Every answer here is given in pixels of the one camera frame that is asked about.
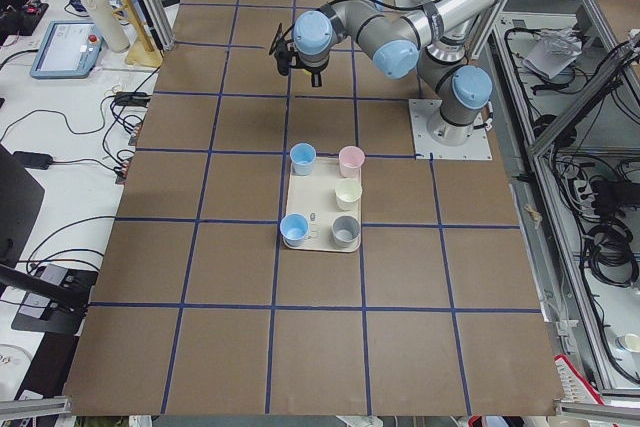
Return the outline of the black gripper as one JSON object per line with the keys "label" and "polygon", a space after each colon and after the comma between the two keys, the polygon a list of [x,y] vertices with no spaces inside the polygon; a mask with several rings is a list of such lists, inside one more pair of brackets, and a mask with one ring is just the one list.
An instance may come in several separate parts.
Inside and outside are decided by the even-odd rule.
{"label": "black gripper", "polygon": [[329,63],[329,54],[299,54],[298,65],[308,71],[311,75],[311,86],[313,88],[321,88],[323,86],[322,72],[326,69]]}

